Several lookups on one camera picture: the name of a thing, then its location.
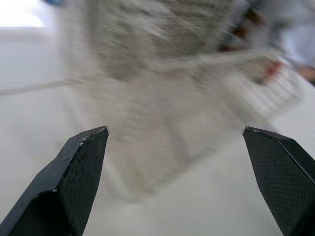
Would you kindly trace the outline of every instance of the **white fabric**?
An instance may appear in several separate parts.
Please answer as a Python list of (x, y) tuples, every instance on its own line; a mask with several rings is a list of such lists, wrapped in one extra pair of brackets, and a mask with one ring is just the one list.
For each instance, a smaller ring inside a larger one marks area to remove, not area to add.
[(286, 31), (283, 42), (293, 60), (315, 67), (315, 22)]

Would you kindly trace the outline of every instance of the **red object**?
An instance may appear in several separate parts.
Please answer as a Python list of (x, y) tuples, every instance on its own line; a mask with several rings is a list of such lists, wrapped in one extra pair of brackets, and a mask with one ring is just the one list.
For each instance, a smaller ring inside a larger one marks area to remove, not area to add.
[(280, 71), (282, 67), (283, 67), (283, 63), (279, 61), (272, 63), (271, 67), (268, 70), (266, 80), (267, 81), (271, 80)]

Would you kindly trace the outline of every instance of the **bright light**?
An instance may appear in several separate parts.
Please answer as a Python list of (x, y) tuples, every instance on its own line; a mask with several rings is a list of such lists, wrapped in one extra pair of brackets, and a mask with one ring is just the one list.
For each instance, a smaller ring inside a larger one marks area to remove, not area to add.
[(38, 0), (0, 0), (0, 27), (44, 27), (33, 14)]

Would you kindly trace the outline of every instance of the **mesh basket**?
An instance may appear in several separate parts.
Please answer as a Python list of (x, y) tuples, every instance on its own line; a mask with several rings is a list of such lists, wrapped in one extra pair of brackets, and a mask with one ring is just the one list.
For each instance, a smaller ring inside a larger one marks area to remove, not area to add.
[[(195, 11), (206, 1), (194, 1), (190, 8), (184, 3), (191, 1), (176, 2), (183, 6), (156, 1), (163, 7), (149, 11), (152, 16), (145, 11), (149, 7), (95, 1), (100, 15), (89, 21), (94, 22), (92, 35), (89, 24), (80, 27), (86, 15), (79, 13), (89, 8), (72, 6), (72, 15), (64, 10), (65, 77), (80, 81), (71, 86), (91, 123), (111, 128), (107, 156), (133, 199), (154, 192), (197, 157), (226, 145), (234, 128), (264, 126), (299, 97), (297, 75), (289, 68), (265, 80), (277, 60), (269, 49), (205, 56), (219, 45), (230, 0), (213, 1), (215, 7), (209, 9), (222, 12), (207, 14), (204, 22)], [(126, 24), (126, 14), (155, 17), (158, 21), (148, 25), (160, 21), (158, 29), (165, 27), (163, 33), (169, 34), (150, 32), (146, 24), (138, 27), (133, 17), (127, 18), (133, 25)], [(200, 29), (210, 33), (200, 34)]]

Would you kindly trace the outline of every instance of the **white floor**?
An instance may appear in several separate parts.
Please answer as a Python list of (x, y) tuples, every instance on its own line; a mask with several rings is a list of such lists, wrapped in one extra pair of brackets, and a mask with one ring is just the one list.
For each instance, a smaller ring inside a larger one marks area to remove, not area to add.
[[(46, 26), (31, 34), (19, 30), (18, 37), (17, 31), (0, 29), (0, 221), (64, 141), (93, 125), (73, 106), (68, 87), (60, 86), (58, 54)], [(315, 90), (301, 83), (304, 100), (272, 124), (315, 157)], [(259, 192), (241, 134), (230, 148), (198, 162), (144, 202), (127, 202), (114, 182), (104, 167), (84, 235), (282, 235)]]

